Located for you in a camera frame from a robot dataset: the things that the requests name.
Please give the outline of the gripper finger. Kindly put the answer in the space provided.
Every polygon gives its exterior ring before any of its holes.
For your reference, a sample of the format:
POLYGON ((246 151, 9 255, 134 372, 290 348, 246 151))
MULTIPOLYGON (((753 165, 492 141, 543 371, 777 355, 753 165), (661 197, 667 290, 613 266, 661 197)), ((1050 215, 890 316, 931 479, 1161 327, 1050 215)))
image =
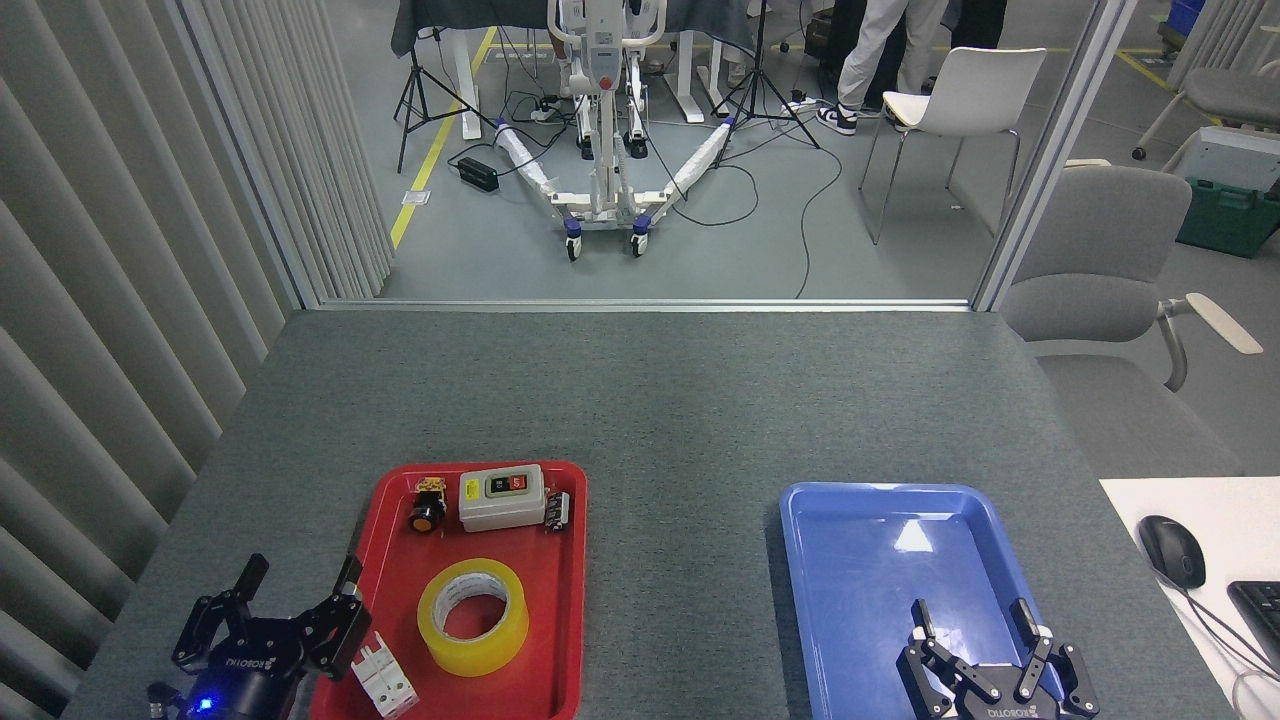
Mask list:
POLYGON ((924 600, 911 605, 914 628, 897 659, 904 689, 918 719, 972 719, 966 702, 996 706, 1001 689, 936 637, 924 600))
POLYGON ((348 673, 372 624, 357 585, 362 570, 357 556, 347 556, 332 593, 300 615, 302 667, 307 673, 330 679, 348 673))
POLYGON ((179 669, 206 667, 220 628, 228 630, 233 643, 248 638, 248 602, 256 596, 268 569, 269 561, 261 553, 252 553, 230 589, 195 601, 172 652, 172 661, 179 669))
POLYGON ((1064 689, 1064 697, 1059 702, 1059 716, 1097 717, 1101 706, 1080 647, 1069 641, 1056 641, 1052 632, 1034 619, 1025 600, 1016 600, 1011 606, 1011 614, 1030 648, 1030 657, 1023 666, 1010 696, 1020 706, 1029 707, 1034 691, 1041 688, 1044 669, 1051 666, 1064 689))

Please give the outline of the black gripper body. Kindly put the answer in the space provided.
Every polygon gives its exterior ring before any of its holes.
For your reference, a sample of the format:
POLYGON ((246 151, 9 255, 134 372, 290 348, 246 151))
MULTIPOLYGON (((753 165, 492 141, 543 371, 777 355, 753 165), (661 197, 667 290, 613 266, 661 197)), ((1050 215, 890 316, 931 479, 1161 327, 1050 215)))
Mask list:
POLYGON ((186 666, 196 675, 187 719, 285 719, 306 674, 311 618, 250 618, 212 643, 221 618, 186 626, 186 666), (195 671, 195 665, 204 667, 195 671))
POLYGON ((975 691, 955 694, 942 719, 1061 719, 1062 707, 1047 691, 1033 691, 1021 697, 1015 691, 989 701, 975 691))

